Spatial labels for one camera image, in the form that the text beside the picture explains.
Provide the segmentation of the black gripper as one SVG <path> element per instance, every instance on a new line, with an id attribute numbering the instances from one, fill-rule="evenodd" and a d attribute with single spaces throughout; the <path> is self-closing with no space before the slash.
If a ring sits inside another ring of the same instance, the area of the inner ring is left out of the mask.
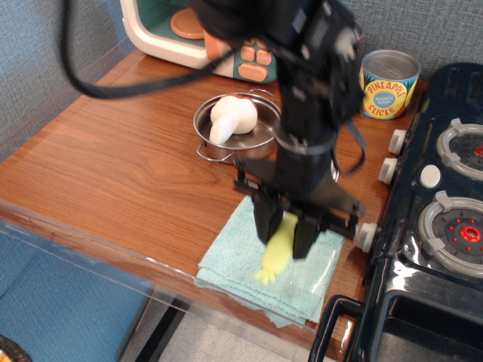
<path id="1" fill-rule="evenodd" d="M 251 196 L 258 238 L 267 244 L 284 212 L 298 217 L 293 257 L 305 259 L 320 232 L 331 230 L 348 238 L 358 233 L 365 209 L 333 180 L 334 146 L 319 145 L 302 153 L 280 145 L 276 159 L 238 158 L 235 188 Z"/>

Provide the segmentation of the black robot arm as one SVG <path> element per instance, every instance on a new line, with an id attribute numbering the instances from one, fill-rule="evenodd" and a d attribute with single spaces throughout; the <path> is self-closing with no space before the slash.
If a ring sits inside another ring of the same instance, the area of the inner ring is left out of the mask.
<path id="1" fill-rule="evenodd" d="M 358 25 L 338 1 L 193 1 L 205 30 L 233 48 L 259 40 L 275 56 L 281 116 L 275 160 L 239 158 L 235 186 L 254 203 L 267 242 L 284 212 L 297 216 L 293 256 L 305 258 L 320 232 L 356 233 L 363 206 L 333 178 L 341 127 L 361 108 Z"/>

